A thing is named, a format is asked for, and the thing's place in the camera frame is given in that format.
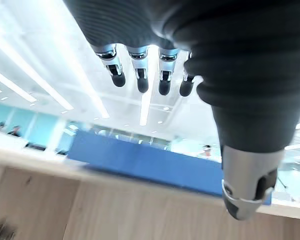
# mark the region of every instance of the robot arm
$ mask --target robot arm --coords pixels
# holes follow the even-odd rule
[[[300,1],[64,1],[93,46],[159,46],[162,95],[170,91],[175,48],[191,52],[182,84],[203,77],[196,91],[218,129],[223,199],[234,218],[249,218],[275,186],[300,117]],[[114,50],[102,48],[95,52],[122,76]],[[145,78],[139,70],[146,68],[134,68]]]

